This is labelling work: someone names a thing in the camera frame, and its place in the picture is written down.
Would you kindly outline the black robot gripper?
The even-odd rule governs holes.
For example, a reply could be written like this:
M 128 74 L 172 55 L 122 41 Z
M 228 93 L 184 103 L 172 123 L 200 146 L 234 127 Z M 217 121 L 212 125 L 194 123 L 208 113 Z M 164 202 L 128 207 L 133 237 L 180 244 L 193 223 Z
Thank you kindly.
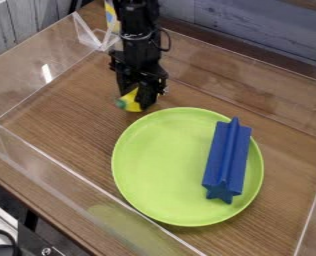
M 110 51 L 110 69 L 117 73 L 121 95 L 132 92 L 140 84 L 136 101 L 146 110 L 156 102 L 158 94 L 165 93 L 168 72 L 160 65 L 162 53 L 161 34 L 121 35 L 122 49 Z

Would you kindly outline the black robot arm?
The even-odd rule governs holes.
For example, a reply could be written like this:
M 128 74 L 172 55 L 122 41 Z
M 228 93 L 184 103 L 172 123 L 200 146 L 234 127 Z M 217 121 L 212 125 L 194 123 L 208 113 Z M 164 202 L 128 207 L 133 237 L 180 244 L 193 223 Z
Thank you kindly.
M 162 29 L 158 0 L 113 0 L 122 49 L 109 52 L 121 97 L 130 97 L 138 111 L 150 108 L 166 92 L 168 71 L 160 61 L 172 49 L 172 38 Z

